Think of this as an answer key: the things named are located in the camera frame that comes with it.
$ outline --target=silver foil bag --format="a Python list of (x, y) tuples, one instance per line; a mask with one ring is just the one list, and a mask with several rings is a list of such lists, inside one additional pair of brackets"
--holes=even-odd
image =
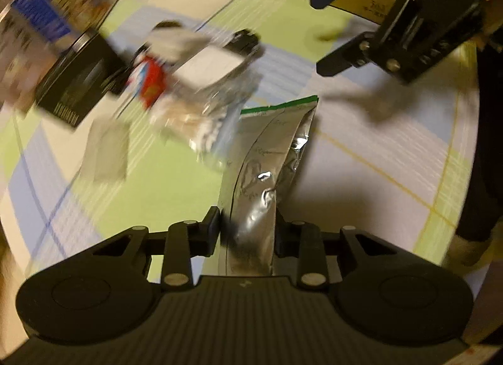
[(242, 112), (218, 200), (219, 275), (272, 273), (276, 206), (290, 188), (317, 104), (311, 96)]

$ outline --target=black box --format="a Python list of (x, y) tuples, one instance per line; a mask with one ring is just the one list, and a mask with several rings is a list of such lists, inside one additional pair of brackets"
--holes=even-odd
[(64, 52), (35, 90), (35, 103), (77, 127), (106, 92), (120, 94), (126, 63), (95, 30)]

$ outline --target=ribbed black plastic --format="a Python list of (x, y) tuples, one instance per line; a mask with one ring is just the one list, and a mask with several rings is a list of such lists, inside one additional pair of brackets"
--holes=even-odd
[(324, 294), (286, 277), (202, 277), (165, 294), (134, 331), (89, 346), (31, 338), (6, 365), (441, 365), (466, 348), (389, 346), (346, 324)]

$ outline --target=green zipper seal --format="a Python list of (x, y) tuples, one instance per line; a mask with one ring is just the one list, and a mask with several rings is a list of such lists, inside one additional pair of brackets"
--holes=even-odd
[(317, 95), (310, 95), (309, 97), (299, 98), (298, 100), (284, 102), (283, 104), (278, 104), (277, 106), (265, 106), (265, 107), (254, 107), (254, 108), (245, 108), (241, 110), (241, 115), (244, 114), (252, 114), (253, 112), (264, 112), (271, 110), (279, 110), (280, 108), (287, 108), (293, 106), (299, 106), (301, 104), (306, 104), (313, 101), (318, 101), (319, 98)]

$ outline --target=table surface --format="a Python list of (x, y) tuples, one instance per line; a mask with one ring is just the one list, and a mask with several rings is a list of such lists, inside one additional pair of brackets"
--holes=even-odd
[[(313, 10), (307, 0), (119, 0), (102, 32), (117, 50), (133, 52), (166, 19), (218, 42), (243, 28), (261, 35), (266, 53), (254, 65), (263, 79), (248, 107), (319, 95), (308, 151), (281, 207), (287, 219), (322, 230), (357, 226), (441, 261), (475, 149), (472, 45), (404, 87), (372, 65), (318, 76), (316, 60), (376, 25), (331, 7)], [(183, 144), (160, 139), (137, 102), (121, 115), (132, 122), (127, 180), (93, 184), (79, 176), (92, 120), (119, 105), (105, 97), (75, 132), (36, 108), (26, 117), (0, 112), (0, 217), (27, 274), (130, 226), (165, 230), (216, 204), (221, 174)], [(193, 259), (195, 274), (202, 266)]]

